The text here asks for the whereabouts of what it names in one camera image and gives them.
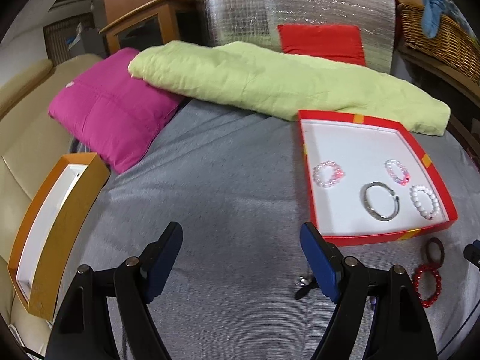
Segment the wooden shelf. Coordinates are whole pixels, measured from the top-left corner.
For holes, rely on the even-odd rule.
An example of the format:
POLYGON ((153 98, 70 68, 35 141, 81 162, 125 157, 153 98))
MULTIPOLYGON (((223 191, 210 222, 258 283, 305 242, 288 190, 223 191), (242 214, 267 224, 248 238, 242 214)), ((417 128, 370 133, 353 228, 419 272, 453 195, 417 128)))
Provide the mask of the wooden shelf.
POLYGON ((474 157, 479 156, 479 85, 462 73, 411 49, 403 41, 397 51, 415 83, 451 110, 447 130, 474 157))

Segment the beige leather sofa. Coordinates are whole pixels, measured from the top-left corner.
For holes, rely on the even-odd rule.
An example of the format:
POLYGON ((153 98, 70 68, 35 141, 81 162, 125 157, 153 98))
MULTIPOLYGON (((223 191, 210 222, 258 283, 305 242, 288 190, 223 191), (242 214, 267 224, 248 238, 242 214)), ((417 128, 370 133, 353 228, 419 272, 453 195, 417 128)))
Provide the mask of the beige leather sofa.
POLYGON ((1 316, 19 342, 39 354, 46 352, 50 324, 24 309, 7 263, 32 198, 72 142, 69 132, 50 118, 48 106, 62 88, 99 61, 96 55, 81 55, 55 66, 43 59, 1 85, 1 316))

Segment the magenta pillow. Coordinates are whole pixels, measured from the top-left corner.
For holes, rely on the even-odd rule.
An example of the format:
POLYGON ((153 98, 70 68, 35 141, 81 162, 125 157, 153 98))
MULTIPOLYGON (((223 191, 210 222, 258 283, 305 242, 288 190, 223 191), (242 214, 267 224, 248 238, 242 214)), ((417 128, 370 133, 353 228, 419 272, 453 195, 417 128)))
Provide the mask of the magenta pillow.
POLYGON ((118 173, 136 165, 176 114, 184 97, 131 77, 138 51, 125 48, 70 81, 49 116, 118 173))

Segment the wicker basket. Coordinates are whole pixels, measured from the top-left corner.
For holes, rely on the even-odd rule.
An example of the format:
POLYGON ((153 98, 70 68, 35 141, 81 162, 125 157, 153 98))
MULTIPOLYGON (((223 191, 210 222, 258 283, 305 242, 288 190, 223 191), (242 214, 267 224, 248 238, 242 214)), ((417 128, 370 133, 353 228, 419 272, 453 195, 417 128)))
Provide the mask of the wicker basket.
POLYGON ((437 34, 428 38, 422 29, 423 7, 400 3, 397 8, 403 41, 408 48, 428 55, 479 83, 479 46, 459 24, 442 14, 437 34))

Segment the red cushion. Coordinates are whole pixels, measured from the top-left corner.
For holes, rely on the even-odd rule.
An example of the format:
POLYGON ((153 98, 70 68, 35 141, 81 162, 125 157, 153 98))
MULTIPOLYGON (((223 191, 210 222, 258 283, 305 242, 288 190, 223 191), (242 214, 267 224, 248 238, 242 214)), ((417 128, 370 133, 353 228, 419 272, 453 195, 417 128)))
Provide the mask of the red cushion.
POLYGON ((285 54, 309 55, 335 62, 366 66, 357 26, 349 24, 279 24, 277 31, 285 54))

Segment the blue cloth in basket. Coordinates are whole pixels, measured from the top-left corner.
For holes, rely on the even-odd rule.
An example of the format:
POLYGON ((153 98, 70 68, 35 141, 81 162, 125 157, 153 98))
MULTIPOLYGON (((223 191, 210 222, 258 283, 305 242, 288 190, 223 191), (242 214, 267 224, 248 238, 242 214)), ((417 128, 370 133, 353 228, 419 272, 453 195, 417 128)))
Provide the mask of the blue cloth in basket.
POLYGON ((442 16, 449 16, 452 0, 422 0, 424 13, 421 20, 421 27, 428 39, 437 36, 442 16))

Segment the silver reflective insulation sheet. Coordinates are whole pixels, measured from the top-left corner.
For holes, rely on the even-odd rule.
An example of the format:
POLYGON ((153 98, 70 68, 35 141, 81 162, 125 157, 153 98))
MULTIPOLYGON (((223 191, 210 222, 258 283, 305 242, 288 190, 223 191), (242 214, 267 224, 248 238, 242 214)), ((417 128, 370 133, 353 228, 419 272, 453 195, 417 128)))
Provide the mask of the silver reflective insulation sheet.
POLYGON ((244 41, 281 50, 279 24, 350 24, 360 29, 368 68, 388 73, 395 0, 197 0, 207 43, 244 41))

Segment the silver metal bangle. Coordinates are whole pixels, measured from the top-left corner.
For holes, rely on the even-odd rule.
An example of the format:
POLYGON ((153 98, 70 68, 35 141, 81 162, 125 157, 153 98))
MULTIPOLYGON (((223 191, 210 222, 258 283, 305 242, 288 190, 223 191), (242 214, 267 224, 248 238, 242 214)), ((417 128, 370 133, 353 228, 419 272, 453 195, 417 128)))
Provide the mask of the silver metal bangle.
POLYGON ((400 213, 400 198, 387 184, 374 181, 360 190, 360 202, 374 219, 389 222, 400 213))

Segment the orange cardboard box lid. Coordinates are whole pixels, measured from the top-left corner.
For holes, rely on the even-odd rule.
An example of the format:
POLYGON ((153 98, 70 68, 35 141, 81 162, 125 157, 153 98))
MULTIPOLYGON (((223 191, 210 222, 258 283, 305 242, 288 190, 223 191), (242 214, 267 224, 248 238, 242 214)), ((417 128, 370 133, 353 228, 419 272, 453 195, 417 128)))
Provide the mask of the orange cardboard box lid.
POLYGON ((110 171, 96 153, 65 154, 33 197, 7 264, 27 313, 51 321, 72 247, 110 171))

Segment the wooden cabinet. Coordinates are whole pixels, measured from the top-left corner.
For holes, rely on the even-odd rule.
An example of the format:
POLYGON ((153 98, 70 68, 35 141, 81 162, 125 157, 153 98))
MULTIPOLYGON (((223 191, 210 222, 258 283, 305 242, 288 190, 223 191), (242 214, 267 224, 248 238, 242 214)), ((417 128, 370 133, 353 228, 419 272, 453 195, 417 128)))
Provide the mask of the wooden cabinet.
POLYGON ((195 0, 104 0, 109 52, 130 47, 144 50, 173 40, 202 41, 195 0))

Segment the light green folded blanket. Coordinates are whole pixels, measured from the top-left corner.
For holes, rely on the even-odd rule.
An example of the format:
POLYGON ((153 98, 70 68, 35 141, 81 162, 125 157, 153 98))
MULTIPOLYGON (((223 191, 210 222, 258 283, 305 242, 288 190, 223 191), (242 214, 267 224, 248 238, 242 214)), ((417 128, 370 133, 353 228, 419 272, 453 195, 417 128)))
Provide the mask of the light green folded blanket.
POLYGON ((390 119, 410 132, 441 136, 451 116, 446 103, 406 80, 242 41, 216 47, 171 41, 140 52, 128 72, 175 94, 289 121, 301 110, 337 111, 390 119))

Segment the red shallow cardboard tray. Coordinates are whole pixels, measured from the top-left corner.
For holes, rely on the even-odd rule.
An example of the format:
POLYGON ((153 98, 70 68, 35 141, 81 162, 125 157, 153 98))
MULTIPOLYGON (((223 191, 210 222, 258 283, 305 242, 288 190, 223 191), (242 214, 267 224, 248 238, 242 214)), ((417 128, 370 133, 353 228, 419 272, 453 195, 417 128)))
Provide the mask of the red shallow cardboard tray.
POLYGON ((332 111, 298 114, 310 220, 336 245, 400 241, 444 230, 457 219, 431 158, 400 123, 332 111), (389 222, 371 217, 360 190, 380 181, 400 198, 389 222))

